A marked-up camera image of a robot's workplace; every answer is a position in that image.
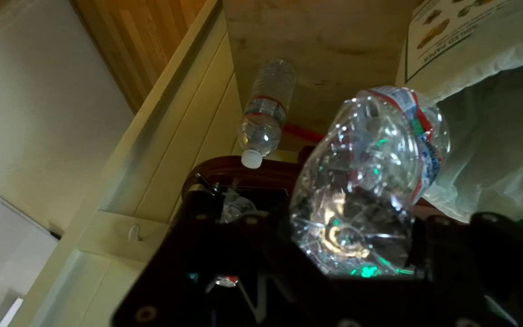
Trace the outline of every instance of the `black machine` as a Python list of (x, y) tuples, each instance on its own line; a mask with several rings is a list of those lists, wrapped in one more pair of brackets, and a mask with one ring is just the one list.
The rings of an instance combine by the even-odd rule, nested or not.
[[(286, 191), (239, 190), (257, 211), (215, 224), (223, 197), (192, 191), (112, 317), (128, 326), (523, 327), (523, 230), (497, 215), (411, 228), (408, 279), (326, 279), (290, 240)], [(215, 286), (235, 277), (235, 288)]]

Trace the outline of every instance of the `clear plastic bottle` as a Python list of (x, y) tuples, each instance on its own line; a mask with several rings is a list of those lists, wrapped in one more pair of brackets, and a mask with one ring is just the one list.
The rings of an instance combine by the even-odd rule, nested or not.
[(377, 88), (344, 101), (293, 188), (297, 246), (326, 275), (408, 275), (404, 211), (448, 148), (441, 111), (410, 90)]
[(293, 88), (295, 75), (288, 62), (272, 61), (259, 70), (239, 128), (244, 168), (257, 170), (263, 159), (279, 146)]

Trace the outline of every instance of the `white bottle cap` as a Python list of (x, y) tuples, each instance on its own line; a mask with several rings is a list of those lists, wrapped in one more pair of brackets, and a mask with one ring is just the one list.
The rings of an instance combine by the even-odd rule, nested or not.
[(261, 162), (263, 162), (263, 157), (261, 157), (261, 153), (257, 153), (257, 151), (244, 150), (244, 151), (241, 153), (241, 164), (243, 164), (244, 168), (248, 168), (248, 170), (257, 170), (257, 168), (261, 168)]

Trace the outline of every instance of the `wooden board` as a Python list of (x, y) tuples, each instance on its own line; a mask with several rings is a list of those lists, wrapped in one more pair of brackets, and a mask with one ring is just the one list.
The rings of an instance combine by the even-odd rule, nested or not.
[(393, 84), (419, 0), (223, 0), (241, 102), (270, 59), (290, 61), (297, 90), (288, 121), (324, 131), (342, 99)]
[(135, 113), (203, 0), (72, 0)]

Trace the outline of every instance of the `wooden cabinet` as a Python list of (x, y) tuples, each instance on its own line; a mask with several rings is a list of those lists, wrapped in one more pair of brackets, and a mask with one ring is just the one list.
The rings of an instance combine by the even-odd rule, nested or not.
[(135, 113), (203, 0), (72, 0)]

